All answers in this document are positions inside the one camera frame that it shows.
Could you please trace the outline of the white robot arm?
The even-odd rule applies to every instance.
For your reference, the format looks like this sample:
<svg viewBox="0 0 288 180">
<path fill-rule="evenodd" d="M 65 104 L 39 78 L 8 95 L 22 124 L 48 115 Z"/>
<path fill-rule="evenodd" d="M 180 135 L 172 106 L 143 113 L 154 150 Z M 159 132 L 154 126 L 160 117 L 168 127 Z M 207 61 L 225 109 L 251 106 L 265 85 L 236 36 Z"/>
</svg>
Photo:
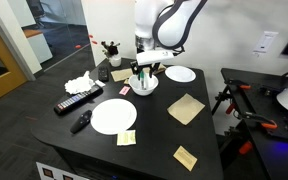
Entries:
<svg viewBox="0 0 288 180">
<path fill-rule="evenodd" d="M 191 25 L 207 0 L 135 0 L 136 60 L 131 63 L 140 77 L 149 68 L 149 76 L 164 60 L 183 53 Z"/>
</svg>

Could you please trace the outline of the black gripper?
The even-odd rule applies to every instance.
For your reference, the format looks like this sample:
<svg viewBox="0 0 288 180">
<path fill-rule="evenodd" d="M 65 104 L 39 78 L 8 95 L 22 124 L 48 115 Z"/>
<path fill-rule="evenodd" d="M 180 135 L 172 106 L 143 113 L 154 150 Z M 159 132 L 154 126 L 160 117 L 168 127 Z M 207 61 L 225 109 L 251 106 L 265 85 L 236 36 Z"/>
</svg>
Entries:
<svg viewBox="0 0 288 180">
<path fill-rule="evenodd" d="M 157 48 L 155 40 L 153 38 L 143 38 L 143 37 L 136 37 L 136 46 L 137 46 L 137 53 L 141 53 L 144 51 L 151 51 L 151 50 L 169 50 L 173 53 L 174 57 L 184 52 L 184 47 L 180 47 L 179 49 L 164 49 L 164 48 Z M 138 75 L 140 73 L 137 61 L 130 62 L 131 70 L 134 75 Z M 158 71 L 160 66 L 159 63 L 154 63 L 153 66 L 150 66 L 150 78 L 152 75 Z"/>
</svg>

